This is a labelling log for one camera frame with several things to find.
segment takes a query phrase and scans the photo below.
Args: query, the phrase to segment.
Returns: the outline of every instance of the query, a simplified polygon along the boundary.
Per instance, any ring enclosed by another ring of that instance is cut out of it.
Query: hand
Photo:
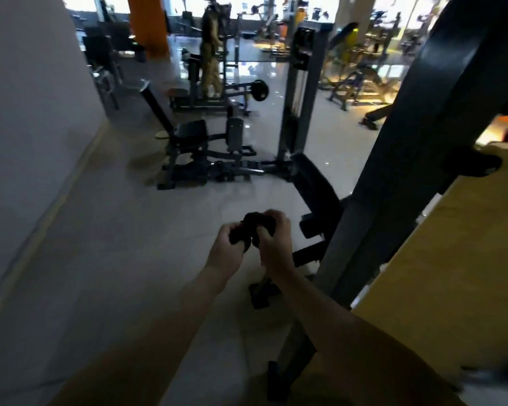
[[[259,236],[259,255],[262,264],[272,276],[275,271],[294,267],[291,256],[291,224],[284,212],[270,209],[263,214],[275,218],[277,223],[273,236],[269,235],[263,226],[258,226],[256,229]]]
[[[239,225],[239,222],[222,225],[205,263],[207,270],[222,277],[221,281],[224,285],[237,272],[243,262],[245,243],[243,241],[239,241],[235,245],[230,243],[230,231]]]

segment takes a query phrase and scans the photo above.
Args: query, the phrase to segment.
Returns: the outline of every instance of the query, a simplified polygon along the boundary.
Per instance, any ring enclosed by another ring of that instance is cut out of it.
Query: reflective floor
[[[163,95],[185,84],[176,54],[171,64],[141,65],[124,66],[130,81],[156,77],[151,80]],[[261,157],[271,158],[277,150],[286,71],[283,63],[239,66],[241,81],[260,78],[270,88],[265,101],[252,100],[253,113],[245,120],[245,144]],[[343,197],[378,136],[358,124],[375,107],[344,112],[326,100],[328,95],[317,93],[305,152]],[[89,359],[172,305],[203,266],[222,223],[276,208],[292,220],[295,248],[317,242],[299,231],[305,203],[292,184],[276,177],[157,191],[154,177],[165,159],[154,133],[161,126],[137,94],[119,94],[119,104],[119,111],[109,109],[113,128],[0,315],[0,406],[45,404]],[[210,133],[224,131],[222,116],[206,119]],[[316,265],[308,270],[316,271]],[[248,285],[263,273],[251,248],[196,336],[164,405],[266,404],[263,374],[267,361],[278,355],[292,315],[281,299],[268,309],[251,309]],[[489,389],[467,390],[464,397],[472,406],[508,404],[507,392]]]

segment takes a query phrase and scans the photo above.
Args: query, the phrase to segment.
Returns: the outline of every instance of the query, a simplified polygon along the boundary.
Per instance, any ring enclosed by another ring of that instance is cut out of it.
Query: white floor
[[[274,156],[285,89],[285,64],[248,63],[245,79],[270,86],[252,102],[245,140]],[[339,196],[350,193],[377,131],[358,121],[368,107],[343,112],[319,92],[306,154]],[[124,96],[67,203],[51,226],[0,316],[0,406],[40,405],[61,383],[110,344],[135,333],[168,305],[200,270],[218,227],[251,211],[277,208],[298,228],[308,212],[292,184],[275,177],[157,191],[162,143],[158,123],[137,96]],[[207,121],[224,130],[223,117]],[[265,404],[256,378],[276,359],[291,322],[283,302],[254,311],[247,287],[263,274],[251,248],[239,273],[219,296],[176,375],[164,405]],[[508,404],[475,389],[470,405]]]

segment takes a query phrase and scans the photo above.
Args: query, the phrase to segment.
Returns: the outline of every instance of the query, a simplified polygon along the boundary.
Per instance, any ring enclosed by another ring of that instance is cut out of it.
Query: gym
[[[269,209],[301,279],[508,405],[508,0],[0,0],[0,406],[145,336],[240,221],[159,404],[354,404]]]

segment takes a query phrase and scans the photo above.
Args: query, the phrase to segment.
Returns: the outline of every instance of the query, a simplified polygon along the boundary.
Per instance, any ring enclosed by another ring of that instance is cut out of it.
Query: camouflage pants
[[[202,42],[200,53],[202,55],[202,94],[204,96],[208,95],[209,86],[212,85],[214,93],[220,95],[222,93],[222,82],[220,81],[218,61],[213,55],[212,44]]]

